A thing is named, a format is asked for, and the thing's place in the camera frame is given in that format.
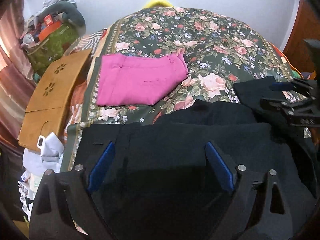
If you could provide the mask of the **brown wooden door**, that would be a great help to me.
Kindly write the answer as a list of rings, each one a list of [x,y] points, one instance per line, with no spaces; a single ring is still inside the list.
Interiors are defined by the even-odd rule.
[[[305,0],[299,0],[296,20],[283,53],[301,73],[315,70],[305,39],[319,40],[319,19]]]

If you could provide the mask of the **yellow bed footboard arch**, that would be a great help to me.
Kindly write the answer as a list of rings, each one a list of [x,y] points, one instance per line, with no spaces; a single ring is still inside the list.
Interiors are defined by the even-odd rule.
[[[143,6],[143,8],[155,7],[173,7],[173,5],[168,0],[148,0]]]

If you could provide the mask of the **small white smartwatch device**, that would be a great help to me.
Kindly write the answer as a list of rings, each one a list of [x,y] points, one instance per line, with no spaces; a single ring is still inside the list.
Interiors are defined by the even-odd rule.
[[[37,140],[37,147],[38,147],[39,149],[41,149],[41,147],[42,147],[42,145],[43,145],[43,142],[44,142],[45,138],[46,138],[46,137],[44,137],[44,136],[42,136],[42,135],[40,135],[40,136],[38,137],[38,140]]]

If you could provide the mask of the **black pants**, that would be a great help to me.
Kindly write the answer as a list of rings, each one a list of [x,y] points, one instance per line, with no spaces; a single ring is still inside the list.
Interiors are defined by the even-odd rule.
[[[212,141],[236,165],[275,170],[292,217],[293,235],[317,203],[315,152],[303,132],[261,98],[285,101],[274,77],[234,85],[239,103],[196,100],[152,125],[92,124],[82,132],[75,164],[89,165],[102,145],[115,156],[93,202],[117,239],[210,239],[230,195],[221,189],[204,148]]]

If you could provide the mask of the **grey plush pillow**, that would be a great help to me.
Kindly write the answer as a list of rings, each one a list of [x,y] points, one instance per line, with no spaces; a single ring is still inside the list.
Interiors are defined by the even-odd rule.
[[[44,9],[44,11],[38,15],[37,19],[42,23],[47,15],[52,14],[63,14],[63,21],[70,20],[78,27],[83,27],[85,25],[83,15],[73,3],[67,1],[56,2]]]

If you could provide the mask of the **white folded cloth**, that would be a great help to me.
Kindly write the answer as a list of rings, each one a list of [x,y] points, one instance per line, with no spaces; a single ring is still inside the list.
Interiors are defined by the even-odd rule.
[[[59,173],[65,147],[54,132],[45,138],[39,150],[38,153],[27,148],[24,149],[22,163],[25,169],[38,177],[43,176],[46,170]]]

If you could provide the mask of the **folded pink pants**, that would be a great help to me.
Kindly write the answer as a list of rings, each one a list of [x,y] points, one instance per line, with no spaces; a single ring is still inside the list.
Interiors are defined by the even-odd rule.
[[[182,54],[101,57],[98,106],[154,105],[188,77]]]

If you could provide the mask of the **green fabric storage bag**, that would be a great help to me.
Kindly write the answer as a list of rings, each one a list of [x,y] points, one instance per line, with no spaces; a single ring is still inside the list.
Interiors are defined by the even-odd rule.
[[[70,45],[79,37],[76,28],[64,23],[39,44],[26,50],[35,73],[42,76],[48,66],[60,59]]]

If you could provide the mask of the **striped blanket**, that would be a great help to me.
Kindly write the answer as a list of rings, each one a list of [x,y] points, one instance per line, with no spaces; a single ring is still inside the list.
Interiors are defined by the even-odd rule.
[[[72,53],[79,52],[81,50],[90,49],[94,54],[97,50],[100,40],[105,36],[107,29],[102,29],[92,34],[84,35],[77,38],[64,52],[63,56],[71,55]]]

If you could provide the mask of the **orange box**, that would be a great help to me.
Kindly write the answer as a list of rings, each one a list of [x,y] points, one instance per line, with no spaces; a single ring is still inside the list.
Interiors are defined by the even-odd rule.
[[[54,22],[53,24],[45,27],[39,34],[39,40],[43,41],[48,35],[56,31],[61,27],[62,23],[60,21]]]

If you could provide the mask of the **floral bedspread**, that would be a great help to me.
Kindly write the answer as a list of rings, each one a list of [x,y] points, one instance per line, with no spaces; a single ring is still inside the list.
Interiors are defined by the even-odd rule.
[[[153,106],[97,105],[100,58],[161,57],[182,54],[188,77]],[[285,55],[250,26],[203,9],[164,7],[142,9],[107,28],[89,59],[89,71],[74,90],[64,131],[66,149],[61,170],[74,165],[82,130],[95,123],[144,125],[161,115],[190,107],[195,100],[238,102],[233,84],[273,76],[277,81],[299,77]]]

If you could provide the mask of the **pink satin curtain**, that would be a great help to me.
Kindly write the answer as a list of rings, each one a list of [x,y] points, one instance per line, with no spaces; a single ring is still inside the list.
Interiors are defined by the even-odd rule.
[[[20,48],[24,0],[11,0],[1,14],[1,148],[21,154],[18,137],[35,89],[33,69]]]

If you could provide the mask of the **wooden lap desk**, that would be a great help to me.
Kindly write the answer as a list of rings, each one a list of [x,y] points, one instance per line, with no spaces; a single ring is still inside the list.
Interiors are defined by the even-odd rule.
[[[61,136],[77,80],[88,65],[91,49],[64,56],[49,65],[35,88],[20,130],[18,144],[39,152],[40,136]]]

